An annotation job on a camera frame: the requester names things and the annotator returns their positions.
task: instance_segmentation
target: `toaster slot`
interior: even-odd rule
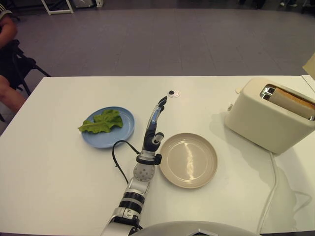
[[[260,97],[301,117],[315,120],[315,103],[285,91],[282,88],[268,84],[260,92]]]

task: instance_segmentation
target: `black cable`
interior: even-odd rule
[[[117,167],[117,168],[119,169],[119,171],[123,174],[123,176],[124,176],[124,178],[125,178],[127,184],[129,184],[128,179],[127,179],[126,175],[124,174],[123,170],[121,169],[120,165],[118,164],[118,162],[117,162],[117,160],[116,160],[116,157],[115,157],[115,153],[114,153],[114,148],[115,148],[115,146],[116,146],[117,144],[119,144],[119,143],[126,143],[126,144],[128,144],[128,145],[131,147],[131,149],[132,149],[135,153],[137,153],[138,155],[140,155],[141,153],[138,152],[137,149],[135,149],[133,145],[131,145],[130,143],[128,143],[128,142],[125,141],[125,140],[119,140],[119,141],[115,142],[115,144],[113,145],[112,156],[113,156],[113,160],[114,160],[114,162],[115,162],[115,164],[116,164],[115,167]]]

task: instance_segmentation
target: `small round sticker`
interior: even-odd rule
[[[179,91],[177,91],[177,90],[171,90],[170,92],[168,92],[167,96],[169,96],[169,97],[171,97],[171,98],[179,97]]]

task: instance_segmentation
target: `robotic hand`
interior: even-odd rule
[[[141,228],[139,226],[140,214],[150,180],[154,176],[155,165],[159,165],[162,160],[162,156],[156,154],[156,150],[159,148],[164,135],[160,132],[156,133],[156,129],[158,117],[164,110],[166,101],[167,96],[162,98],[153,110],[141,153],[136,158],[138,163],[133,170],[133,178],[131,178],[119,206],[114,210],[101,236],[128,236]]]

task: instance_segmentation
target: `beige plate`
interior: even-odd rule
[[[215,175],[218,159],[212,145],[195,134],[177,134],[161,148],[160,168],[165,177],[182,188],[199,188]]]

